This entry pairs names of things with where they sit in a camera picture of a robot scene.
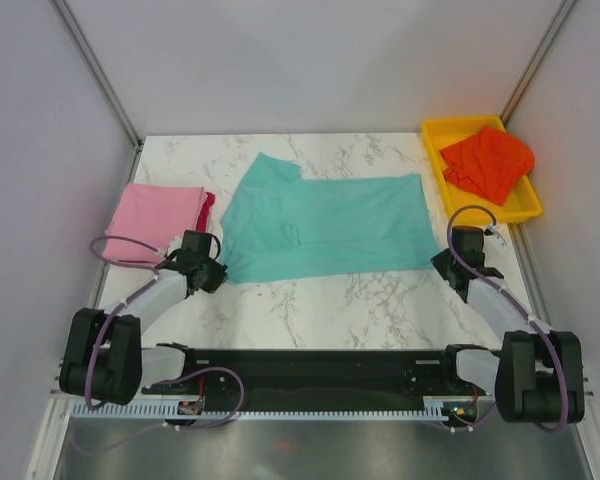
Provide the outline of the right aluminium corner post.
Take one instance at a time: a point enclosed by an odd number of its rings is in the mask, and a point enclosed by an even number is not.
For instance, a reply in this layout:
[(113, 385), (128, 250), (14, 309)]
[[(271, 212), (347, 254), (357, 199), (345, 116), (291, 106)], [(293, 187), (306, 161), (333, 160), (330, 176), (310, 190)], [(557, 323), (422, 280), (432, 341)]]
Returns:
[(543, 35), (537, 43), (530, 59), (528, 60), (519, 80), (517, 81), (500, 114), (500, 120), (505, 127), (510, 124), (514, 114), (520, 107), (525, 95), (529, 91), (532, 82), (539, 73), (544, 61), (547, 59), (551, 49), (555, 45), (561, 32), (569, 22), (571, 15), (579, 3), (579, 0), (560, 1), (558, 8), (556, 9)]

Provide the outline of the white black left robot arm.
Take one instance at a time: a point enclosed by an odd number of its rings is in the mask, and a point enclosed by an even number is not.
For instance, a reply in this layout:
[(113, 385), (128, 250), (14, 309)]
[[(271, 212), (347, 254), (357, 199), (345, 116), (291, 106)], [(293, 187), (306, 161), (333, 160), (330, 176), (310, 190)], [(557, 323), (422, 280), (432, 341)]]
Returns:
[[(157, 255), (155, 261), (113, 259), (97, 244), (120, 241)], [(108, 265), (146, 270), (145, 284), (103, 308), (82, 308), (72, 319), (59, 374), (60, 390), (84, 399), (90, 410), (126, 405), (143, 386), (163, 380), (178, 393), (199, 382), (199, 369), (180, 347), (144, 348), (142, 336), (172, 307), (193, 294), (213, 293), (227, 279), (218, 262), (221, 242), (212, 233), (187, 230), (178, 248), (162, 251), (140, 240), (104, 235), (91, 241), (92, 253)]]

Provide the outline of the yellow plastic tray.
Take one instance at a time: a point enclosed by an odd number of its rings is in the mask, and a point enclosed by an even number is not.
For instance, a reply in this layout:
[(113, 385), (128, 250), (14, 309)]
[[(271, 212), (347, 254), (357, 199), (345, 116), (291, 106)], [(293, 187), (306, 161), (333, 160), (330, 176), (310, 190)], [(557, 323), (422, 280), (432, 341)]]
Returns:
[(540, 216), (542, 206), (528, 175), (517, 182), (503, 206), (463, 191), (444, 179), (443, 172), (447, 165), (440, 151), (476, 134), (485, 126), (506, 132), (500, 118), (494, 115), (431, 119), (422, 122), (424, 147), (447, 215), (452, 216), (466, 205), (480, 205), (489, 209), (500, 224), (521, 223)]

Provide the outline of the aluminium corner post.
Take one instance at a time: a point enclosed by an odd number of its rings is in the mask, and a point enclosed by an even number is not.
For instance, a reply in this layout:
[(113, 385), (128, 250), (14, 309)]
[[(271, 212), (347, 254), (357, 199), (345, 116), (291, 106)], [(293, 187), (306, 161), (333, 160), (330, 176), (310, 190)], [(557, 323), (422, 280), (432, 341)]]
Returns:
[(114, 114), (132, 148), (136, 152), (140, 151), (143, 146), (143, 139), (133, 125), (70, 3), (66, 0), (50, 0), (49, 4), (59, 17), (81, 60), (96, 82), (100, 93)]
[(569, 22), (571, 15), (579, 3), (579, 0), (560, 1), (558, 8), (556, 9), (543, 35), (537, 43), (530, 59), (528, 60), (519, 80), (517, 81), (500, 114), (500, 120), (505, 127), (510, 124), (514, 114), (520, 107), (525, 95), (529, 91), (532, 82), (539, 73), (544, 61), (547, 59), (551, 49), (555, 45), (561, 32)]

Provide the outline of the pink folded t shirt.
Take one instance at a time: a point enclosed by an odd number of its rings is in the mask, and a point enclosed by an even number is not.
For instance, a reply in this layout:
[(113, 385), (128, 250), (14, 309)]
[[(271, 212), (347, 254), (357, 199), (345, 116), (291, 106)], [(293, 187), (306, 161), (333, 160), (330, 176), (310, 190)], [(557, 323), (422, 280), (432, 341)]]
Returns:
[(158, 254), (186, 230), (195, 230), (206, 197), (202, 187), (128, 184), (106, 230), (105, 257), (123, 262), (155, 264)]

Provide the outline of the crimson folded t shirt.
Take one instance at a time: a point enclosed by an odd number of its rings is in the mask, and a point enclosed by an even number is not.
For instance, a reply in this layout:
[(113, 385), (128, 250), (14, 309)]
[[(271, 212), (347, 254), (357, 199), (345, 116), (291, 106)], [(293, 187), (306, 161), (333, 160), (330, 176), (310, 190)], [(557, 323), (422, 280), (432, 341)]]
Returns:
[(211, 216), (211, 210), (215, 204), (215, 201), (216, 201), (216, 196), (211, 192), (207, 192), (205, 200), (202, 203), (200, 213), (196, 220), (196, 225), (195, 225), (196, 231), (198, 231), (198, 232), (206, 232), (207, 231), (207, 228), (209, 225), (209, 219)]

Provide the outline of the left aluminium corner post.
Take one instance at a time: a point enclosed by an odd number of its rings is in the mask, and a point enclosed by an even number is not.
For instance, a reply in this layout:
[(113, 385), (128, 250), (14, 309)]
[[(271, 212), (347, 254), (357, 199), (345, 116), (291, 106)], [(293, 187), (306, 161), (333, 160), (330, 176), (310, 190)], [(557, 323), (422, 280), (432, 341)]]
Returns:
[(143, 146), (143, 139), (133, 125), (70, 3), (66, 0), (50, 0), (49, 4), (59, 17), (81, 60), (96, 82), (100, 93), (114, 114), (132, 148), (136, 152), (140, 151)]

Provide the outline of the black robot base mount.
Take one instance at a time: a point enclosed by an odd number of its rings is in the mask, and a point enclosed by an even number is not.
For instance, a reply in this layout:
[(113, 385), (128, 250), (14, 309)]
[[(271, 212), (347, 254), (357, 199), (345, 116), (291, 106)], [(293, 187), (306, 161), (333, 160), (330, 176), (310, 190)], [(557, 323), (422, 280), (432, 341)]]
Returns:
[(295, 409), (417, 407), (424, 398), (473, 397), (483, 390), (460, 379), (445, 350), (191, 349), (185, 374), (145, 394), (199, 393), (212, 407)]

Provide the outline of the teal t shirt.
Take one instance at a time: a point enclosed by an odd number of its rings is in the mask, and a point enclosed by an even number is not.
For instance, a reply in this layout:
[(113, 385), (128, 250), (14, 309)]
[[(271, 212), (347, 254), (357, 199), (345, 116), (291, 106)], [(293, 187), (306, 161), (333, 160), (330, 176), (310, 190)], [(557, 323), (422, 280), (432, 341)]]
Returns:
[(421, 177), (305, 179), (259, 154), (222, 219), (233, 284), (427, 268), (439, 251)]

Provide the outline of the orange t shirt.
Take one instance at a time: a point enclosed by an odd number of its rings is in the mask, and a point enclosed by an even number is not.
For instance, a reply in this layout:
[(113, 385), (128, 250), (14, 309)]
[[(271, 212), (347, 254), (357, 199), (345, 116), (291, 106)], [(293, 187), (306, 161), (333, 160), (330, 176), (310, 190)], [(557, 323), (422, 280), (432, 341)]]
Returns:
[(498, 206), (535, 166), (535, 156), (524, 142), (489, 126), (440, 154), (447, 165), (443, 176), (448, 183)]

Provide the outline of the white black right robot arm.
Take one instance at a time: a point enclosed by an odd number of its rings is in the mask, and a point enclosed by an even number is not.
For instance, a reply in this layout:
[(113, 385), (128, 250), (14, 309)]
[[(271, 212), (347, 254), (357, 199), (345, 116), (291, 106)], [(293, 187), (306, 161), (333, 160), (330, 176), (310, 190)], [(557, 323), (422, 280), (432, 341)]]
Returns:
[(501, 418), (560, 431), (583, 420), (584, 375), (581, 343), (536, 319), (505, 286), (501, 272), (485, 265), (485, 236), (478, 227), (447, 228), (448, 248), (431, 259), (460, 299), (501, 339), (498, 351), (450, 347), (452, 360), (438, 368), (447, 392), (471, 384), (494, 395)]

